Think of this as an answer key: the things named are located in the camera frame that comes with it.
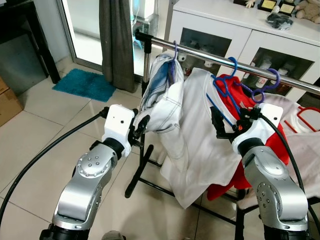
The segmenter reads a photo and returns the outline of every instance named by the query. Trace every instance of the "cardboard box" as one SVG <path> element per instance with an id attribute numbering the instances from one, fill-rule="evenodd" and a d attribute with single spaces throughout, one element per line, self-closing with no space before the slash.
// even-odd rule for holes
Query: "cardboard box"
<path id="1" fill-rule="evenodd" d="M 8 122 L 23 110 L 11 88 L 0 94 L 0 126 Z"/>
<path id="2" fill-rule="evenodd" d="M 0 94 L 2 94 L 5 90 L 7 90 L 9 87 L 7 84 L 2 80 L 0 77 Z"/>

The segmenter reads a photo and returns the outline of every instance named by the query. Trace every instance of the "stuffed toy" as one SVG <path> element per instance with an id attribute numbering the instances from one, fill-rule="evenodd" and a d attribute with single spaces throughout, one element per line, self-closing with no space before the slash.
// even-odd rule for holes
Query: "stuffed toy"
<path id="1" fill-rule="evenodd" d="M 308 19 L 316 24 L 320 24 L 320 0 L 303 0 L 295 9 L 298 12 L 295 14 L 297 19 Z"/>

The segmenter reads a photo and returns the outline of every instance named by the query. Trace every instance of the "clothes rail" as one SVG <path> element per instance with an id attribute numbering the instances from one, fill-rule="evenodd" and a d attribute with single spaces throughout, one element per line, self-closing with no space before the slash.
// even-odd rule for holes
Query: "clothes rail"
<path id="1" fill-rule="evenodd" d="M 229 67 L 229 68 L 235 68 L 235 64 L 232 61 L 230 61 L 229 59 L 227 59 L 227 58 L 224 58 L 224 57 L 221 57 L 221 56 L 217 56 L 217 55 L 213 55 L 213 54 L 210 54 L 210 53 L 206 53 L 204 51 L 199 51 L 199 50 L 187 47 L 187 46 L 175 45 L 172 42 L 165 41 L 165 40 L 153 37 L 151 35 L 148 35 L 148 34 L 145 34 L 145 33 L 141 33 L 139 31 L 135 32 L 135 38 L 137 40 L 139 40 L 139 41 L 143 41 L 143 42 L 147 43 L 147 45 L 148 45 L 148 43 L 151 43 L 151 45 L 152 44 L 153 45 L 157 45 L 157 46 L 164 47 L 164 48 L 167 48 L 167 49 L 170 49 L 170 50 L 177 49 L 178 52 L 180 52 L 180 53 L 184 53 L 184 54 L 196 57 L 198 59 L 202 59 L 202 60 L 205 60 L 205 61 L 212 61 L 212 62 L 214 62 L 216 64 L 219 64 L 219 65 L 222 65 L 222 66 L 226 66 L 226 67 Z M 145 60 L 146 60 L 146 58 L 149 58 L 148 55 L 151 53 L 151 47 L 150 47 L 150 51 L 148 51 L 148 52 L 144 51 L 144 54 L 145 54 L 144 59 Z M 237 63 L 237 69 L 242 71 L 242 72 L 247 72 L 247 73 L 250 73 L 252 75 L 259 76 L 259 77 L 267 78 L 267 79 L 270 79 L 270 80 L 277 80 L 276 76 L 273 73 L 271 73 L 271 72 L 269 72 L 267 70 L 258 68 L 258 67 L 254 67 L 254 66 L 248 65 L 248 64 L 244 64 L 244 63 L 238 62 Z M 149 68 L 144 69 L 144 76 L 146 75 L 146 72 L 149 72 Z M 301 90 L 307 91 L 309 93 L 316 94 L 316 95 L 320 96 L 320 87 L 312 85 L 310 83 L 307 83 L 307 82 L 304 82 L 304 81 L 295 80 L 295 79 L 292 79 L 290 77 L 283 76 L 283 75 L 281 75 L 280 82 L 282 84 L 284 84 L 284 85 L 288 85 L 290 87 L 298 88 L 298 89 L 301 89 Z"/>
<path id="2" fill-rule="evenodd" d="M 161 46 L 161 47 L 165 47 L 167 49 L 172 49 L 175 50 L 176 46 L 168 41 L 164 41 L 161 40 L 159 38 L 153 37 L 151 35 L 145 34 L 145 33 L 141 33 L 138 30 L 135 32 L 135 38 L 139 41 L 143 41 L 144 42 L 144 68 L 143 68 L 143 82 L 142 82 L 142 96 L 144 95 L 146 88 L 148 86 L 149 83 L 149 68 L 150 68 L 150 53 L 151 53 L 151 49 L 152 49 L 152 44 L 157 45 L 157 46 Z M 203 60 L 209 60 L 209 61 L 213 61 L 217 64 L 223 65 L 223 66 L 227 66 L 230 68 L 234 68 L 235 65 L 232 61 L 230 61 L 229 59 L 220 57 L 220 56 L 216 56 L 216 55 L 212 55 L 212 54 L 208 54 L 202 51 L 198 51 L 189 47 L 185 47 L 185 46 L 180 46 L 177 45 L 177 49 L 179 52 L 181 53 L 185 53 L 187 55 L 192 55 L 196 58 L 199 59 L 203 59 Z M 260 68 L 257 67 L 252 67 L 250 65 L 246 65 L 243 63 L 238 63 L 238 69 L 244 72 L 248 72 L 260 77 L 264 77 L 264 78 L 268 78 L 271 80 L 276 80 L 275 76 L 265 70 L 262 70 Z M 305 90 L 307 92 L 316 94 L 320 96 L 320 87 L 314 86 L 312 84 L 309 83 L 305 83 L 302 81 L 297 81 L 294 79 L 291 79 L 289 77 L 285 77 L 285 76 L 281 76 L 281 83 L 286 84 L 288 86 L 291 87 L 295 87 L 295 88 L 299 88 L 302 90 Z M 128 187 L 125 190 L 124 196 L 126 198 L 130 198 L 130 196 L 132 195 L 136 185 L 138 182 L 142 182 L 158 191 L 161 191 L 165 194 L 168 194 L 170 196 L 175 196 L 173 192 L 158 186 L 156 184 L 154 184 L 151 181 L 148 181 L 146 179 L 144 179 L 143 177 L 141 177 L 145 167 L 147 166 L 147 163 L 152 164 L 158 168 L 161 168 L 161 164 L 158 164 L 157 162 L 153 161 L 150 159 L 151 153 L 154 150 L 154 146 L 152 144 L 150 144 L 148 146 L 148 148 L 145 151 L 145 134 L 142 134 L 141 138 L 140 138 L 140 142 L 142 143 L 139 148 L 140 148 L 140 156 L 139 156 L 139 166 L 135 172 L 135 174 L 132 177 L 131 182 L 129 183 Z M 230 195 L 225 193 L 222 197 L 224 199 L 227 199 L 233 203 L 237 203 L 237 201 L 243 199 L 246 195 L 246 191 L 244 189 L 238 190 L 236 196 Z M 316 203 L 320 203 L 320 198 L 314 197 L 311 199 L 308 199 L 308 202 L 310 205 L 316 204 Z M 255 206 L 251 206 L 248 207 L 246 209 L 240 209 L 236 208 L 236 220 L 233 219 L 229 219 L 226 216 L 223 216 L 217 212 L 211 211 L 199 204 L 193 203 L 192 204 L 193 207 L 196 207 L 212 216 L 215 216 L 231 225 L 235 226 L 235 234 L 234 234 L 234 239 L 235 240 L 244 240 L 244 220 L 245 220 L 245 215 L 255 209 L 258 208 L 258 205 Z"/>

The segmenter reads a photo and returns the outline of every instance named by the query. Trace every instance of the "gray curtain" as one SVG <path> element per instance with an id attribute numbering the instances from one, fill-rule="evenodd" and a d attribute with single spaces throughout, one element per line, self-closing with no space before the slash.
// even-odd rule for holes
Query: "gray curtain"
<path id="1" fill-rule="evenodd" d="M 133 93 L 134 56 L 130 0 L 99 0 L 102 72 L 118 89 Z"/>

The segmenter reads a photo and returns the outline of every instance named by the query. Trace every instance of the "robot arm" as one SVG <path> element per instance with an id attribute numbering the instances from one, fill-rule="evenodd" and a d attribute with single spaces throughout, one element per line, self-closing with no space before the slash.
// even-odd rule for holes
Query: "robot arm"
<path id="1" fill-rule="evenodd" d="M 282 108 L 267 103 L 253 109 L 242 108 L 235 133 L 222 130 L 222 118 L 213 108 L 212 123 L 217 129 L 217 138 L 230 139 L 234 152 L 242 156 L 245 178 L 257 197 L 265 239 L 307 239 L 307 197 L 291 179 L 283 162 L 265 146 L 274 130 L 258 117 L 263 114 L 278 126 Z"/>
<path id="2" fill-rule="evenodd" d="M 41 232 L 41 240 L 86 240 L 92 227 L 102 190 L 111 179 L 121 157 L 127 157 L 150 119 L 146 116 L 134 131 L 135 113 L 112 105 L 106 117 L 102 142 L 96 141 L 77 161 L 71 180 L 63 189 L 52 224 Z"/>

